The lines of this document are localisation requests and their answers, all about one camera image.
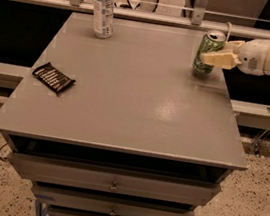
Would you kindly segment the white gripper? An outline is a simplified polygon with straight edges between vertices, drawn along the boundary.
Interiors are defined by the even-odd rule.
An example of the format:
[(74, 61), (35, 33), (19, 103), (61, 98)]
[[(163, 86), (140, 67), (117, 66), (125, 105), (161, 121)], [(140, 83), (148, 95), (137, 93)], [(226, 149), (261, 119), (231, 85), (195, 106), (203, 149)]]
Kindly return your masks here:
[(260, 76), (264, 74), (265, 60), (270, 49), (270, 40), (254, 39), (227, 41), (224, 49), (202, 53), (202, 62), (222, 69), (236, 67), (244, 74)]

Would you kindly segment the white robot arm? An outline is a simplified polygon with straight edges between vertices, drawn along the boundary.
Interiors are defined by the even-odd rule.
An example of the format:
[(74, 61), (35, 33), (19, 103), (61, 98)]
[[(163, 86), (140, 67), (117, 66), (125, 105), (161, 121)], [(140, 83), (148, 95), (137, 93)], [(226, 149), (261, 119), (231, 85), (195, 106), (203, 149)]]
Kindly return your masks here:
[(270, 40), (229, 41), (221, 50), (202, 53), (200, 58), (209, 66), (236, 67), (244, 74), (270, 76)]

